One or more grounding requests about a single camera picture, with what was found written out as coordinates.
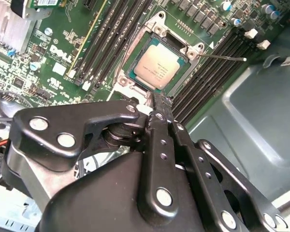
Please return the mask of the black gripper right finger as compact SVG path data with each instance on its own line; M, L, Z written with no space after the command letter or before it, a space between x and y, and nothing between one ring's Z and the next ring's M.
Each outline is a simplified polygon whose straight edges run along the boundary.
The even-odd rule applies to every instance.
M280 211L207 140L193 142L164 99L175 160L188 183L207 232L290 232Z

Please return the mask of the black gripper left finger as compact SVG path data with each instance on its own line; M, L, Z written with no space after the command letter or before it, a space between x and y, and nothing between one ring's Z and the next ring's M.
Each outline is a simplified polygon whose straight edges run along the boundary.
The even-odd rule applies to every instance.
M86 151L76 162L72 170L63 174L69 182L79 180L120 156L130 152L141 152L145 148L145 126L149 122L168 122L165 113L165 97L152 94L147 105L151 107L149 114L140 112L136 106L127 101L105 101L23 109L17 112L13 122L28 122L37 130L46 128L49 122L79 123L109 122L101 137L103 142L93 154ZM40 181L42 201L46 201L56 190L59 178L51 179L50 172L35 162L27 163L23 159L10 159L11 170L18 171L30 166L34 170L33 180Z

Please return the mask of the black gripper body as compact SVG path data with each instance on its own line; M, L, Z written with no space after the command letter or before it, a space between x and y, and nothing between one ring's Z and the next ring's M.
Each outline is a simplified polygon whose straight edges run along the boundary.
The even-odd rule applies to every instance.
M22 180L43 215L40 232L206 232L190 189L185 168L176 163L168 122L145 126L145 148L111 161L79 180L63 174L103 142L109 122L49 122L37 130L13 122L7 158L35 162L59 178L56 190L42 201L34 169L14 174Z

